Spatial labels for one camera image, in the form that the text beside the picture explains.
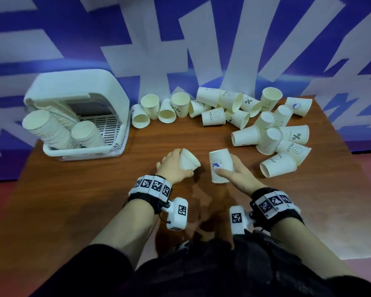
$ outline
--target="person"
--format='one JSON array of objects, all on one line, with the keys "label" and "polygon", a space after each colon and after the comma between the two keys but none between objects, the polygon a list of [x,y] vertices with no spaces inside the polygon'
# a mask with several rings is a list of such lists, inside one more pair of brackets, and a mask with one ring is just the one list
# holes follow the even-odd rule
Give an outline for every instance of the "person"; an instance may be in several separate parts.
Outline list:
[{"label": "person", "polygon": [[[158,162],[154,177],[172,185],[191,177],[192,171],[180,169],[180,151]],[[257,180],[237,156],[231,157],[234,171],[215,172],[251,196],[253,204],[277,191]],[[273,219],[253,215],[270,237],[246,230],[233,236],[234,249],[218,238],[196,242],[134,271],[154,215],[161,210],[154,200],[146,193],[130,194],[90,245],[31,296],[371,296],[371,283],[356,277],[294,209]]]}]

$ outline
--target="person's left hand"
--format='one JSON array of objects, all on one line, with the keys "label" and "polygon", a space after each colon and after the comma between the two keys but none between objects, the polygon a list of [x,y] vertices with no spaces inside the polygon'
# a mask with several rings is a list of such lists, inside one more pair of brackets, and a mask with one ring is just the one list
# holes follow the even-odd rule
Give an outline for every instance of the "person's left hand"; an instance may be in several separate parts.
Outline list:
[{"label": "person's left hand", "polygon": [[164,156],[162,162],[157,162],[155,175],[165,177],[171,184],[181,182],[184,178],[191,177],[194,172],[180,169],[181,149],[175,149]]}]

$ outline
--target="wooden table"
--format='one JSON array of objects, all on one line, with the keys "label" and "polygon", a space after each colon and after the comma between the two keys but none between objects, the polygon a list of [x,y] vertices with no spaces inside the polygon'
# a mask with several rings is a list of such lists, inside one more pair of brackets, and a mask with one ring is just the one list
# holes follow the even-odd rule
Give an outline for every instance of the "wooden table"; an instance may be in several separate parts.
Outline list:
[{"label": "wooden table", "polygon": [[[256,117],[249,121],[252,125]],[[202,167],[193,179],[174,187],[172,197],[189,202],[189,229],[179,233],[161,224],[158,253],[193,235],[203,221],[221,222],[228,235],[228,208],[248,197],[231,184],[213,184],[208,153],[228,148],[268,186],[286,191],[301,208],[306,224],[343,259],[371,257],[371,185],[351,153],[314,101],[306,117],[288,126],[310,127],[312,148],[294,173],[265,179],[259,163],[269,156],[254,146],[234,148],[227,123],[203,127],[201,117],[172,124],[151,121],[132,128],[125,153],[113,159],[59,162],[34,148],[0,223],[0,295],[26,296],[84,248],[118,213],[135,180],[155,172],[155,163],[175,148],[186,148]],[[214,229],[206,222],[201,228]]]}]

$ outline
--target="forearm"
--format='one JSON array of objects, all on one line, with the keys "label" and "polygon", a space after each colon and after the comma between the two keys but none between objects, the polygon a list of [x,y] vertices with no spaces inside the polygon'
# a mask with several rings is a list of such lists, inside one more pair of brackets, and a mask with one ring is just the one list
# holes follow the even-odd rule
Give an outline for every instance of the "forearm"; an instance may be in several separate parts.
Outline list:
[{"label": "forearm", "polygon": [[135,268],[153,221],[154,210],[151,205],[142,199],[134,199],[125,205],[90,244],[104,244],[121,251]]},{"label": "forearm", "polygon": [[322,278],[340,275],[355,276],[342,260],[295,218],[286,218],[277,222],[271,229],[271,236]]}]

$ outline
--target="printed backdrop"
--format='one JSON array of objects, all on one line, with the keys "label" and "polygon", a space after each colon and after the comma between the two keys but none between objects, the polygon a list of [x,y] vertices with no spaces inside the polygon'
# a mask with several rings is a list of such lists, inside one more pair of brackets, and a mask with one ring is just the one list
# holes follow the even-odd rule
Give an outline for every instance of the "printed backdrop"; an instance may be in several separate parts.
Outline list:
[{"label": "printed backdrop", "polygon": [[371,149],[371,0],[0,0],[0,179],[36,139],[38,73],[111,71],[134,104],[198,86],[316,95],[352,151]]}]

